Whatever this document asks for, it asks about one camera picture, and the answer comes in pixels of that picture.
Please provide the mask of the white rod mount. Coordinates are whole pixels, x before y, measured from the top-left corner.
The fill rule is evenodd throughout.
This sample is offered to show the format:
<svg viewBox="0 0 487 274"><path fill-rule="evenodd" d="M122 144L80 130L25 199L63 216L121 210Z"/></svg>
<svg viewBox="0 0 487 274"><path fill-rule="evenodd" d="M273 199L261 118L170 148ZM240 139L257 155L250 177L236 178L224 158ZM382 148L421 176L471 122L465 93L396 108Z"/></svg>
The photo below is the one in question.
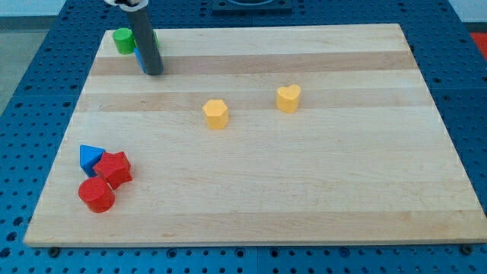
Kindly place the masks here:
<svg viewBox="0 0 487 274"><path fill-rule="evenodd" d="M118 6L123 11L138 11L148 6L148 0L105 0L108 5Z"/></svg>

